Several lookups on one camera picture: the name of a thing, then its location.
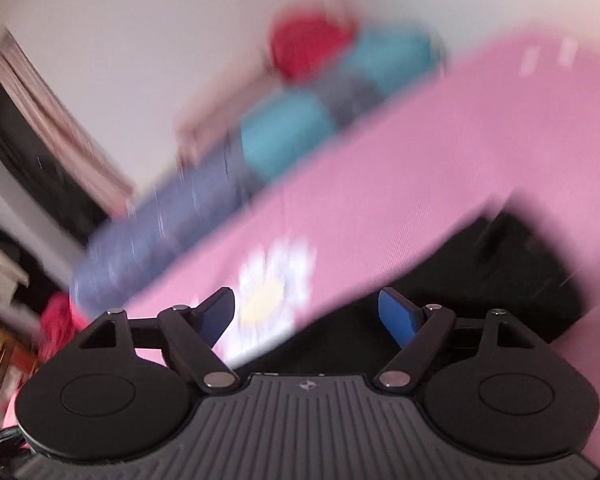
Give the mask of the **black pants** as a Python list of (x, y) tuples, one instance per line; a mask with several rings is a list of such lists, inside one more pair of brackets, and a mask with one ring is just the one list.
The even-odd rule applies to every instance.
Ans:
[(547, 342), (585, 314), (562, 254), (514, 210), (452, 230), (411, 222), (303, 221), (248, 252), (224, 358), (242, 374), (375, 374), (399, 350), (378, 314), (390, 287), (481, 320), (504, 309)]

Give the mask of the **dark window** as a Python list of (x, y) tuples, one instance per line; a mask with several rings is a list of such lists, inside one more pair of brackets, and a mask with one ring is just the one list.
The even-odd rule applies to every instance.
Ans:
[(85, 246), (109, 219), (38, 137), (1, 84), (0, 162), (79, 245)]

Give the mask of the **plaid blue folded quilt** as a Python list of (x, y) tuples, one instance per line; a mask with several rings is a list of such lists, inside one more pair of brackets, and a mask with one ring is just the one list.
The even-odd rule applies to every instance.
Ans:
[(364, 29), (338, 61), (258, 105), (201, 162), (102, 226), (74, 270), (72, 303), (91, 316), (124, 306), (304, 156), (443, 59), (422, 26)]

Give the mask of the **pink floral bedsheet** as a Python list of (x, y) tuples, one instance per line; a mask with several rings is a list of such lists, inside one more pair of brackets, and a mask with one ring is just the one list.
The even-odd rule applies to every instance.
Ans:
[[(581, 286), (585, 314), (544, 341), (600, 398), (600, 54), (539, 29), (495, 40), (327, 141), (124, 306), (99, 316), (72, 306), (88, 325), (110, 310), (154, 318), (227, 287), (235, 318), (248, 252), (303, 221), (411, 222), (439, 234), (505, 209), (553, 243)], [(443, 439), (414, 396), (375, 386), (396, 354), (373, 375), (242, 374), (224, 358), (229, 328), (212, 350), (238, 387), (199, 399), (165, 445), (127, 460), (58, 460), (27, 442), (16, 477), (600, 479), (600, 414), (579, 453), (497, 462)]]

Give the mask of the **pink curtain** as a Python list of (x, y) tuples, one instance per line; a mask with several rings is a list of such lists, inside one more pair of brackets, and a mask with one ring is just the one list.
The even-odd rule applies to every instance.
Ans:
[(126, 211), (134, 188), (73, 118), (9, 33), (0, 41), (0, 84), (33, 131), (110, 216)]

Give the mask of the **red folded blanket on bed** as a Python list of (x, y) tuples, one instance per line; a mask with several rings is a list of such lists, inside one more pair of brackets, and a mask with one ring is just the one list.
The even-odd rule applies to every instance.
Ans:
[(338, 18), (324, 6), (292, 6), (274, 18), (268, 50), (286, 81), (304, 81), (346, 52), (357, 34), (355, 21)]

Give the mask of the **red blanket pile by wall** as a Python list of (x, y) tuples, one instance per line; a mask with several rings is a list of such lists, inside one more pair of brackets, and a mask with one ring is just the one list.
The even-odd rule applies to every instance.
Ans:
[(43, 362), (49, 361), (87, 325), (88, 321), (74, 312), (66, 292), (51, 296), (40, 318), (43, 338), (38, 344), (38, 358)]

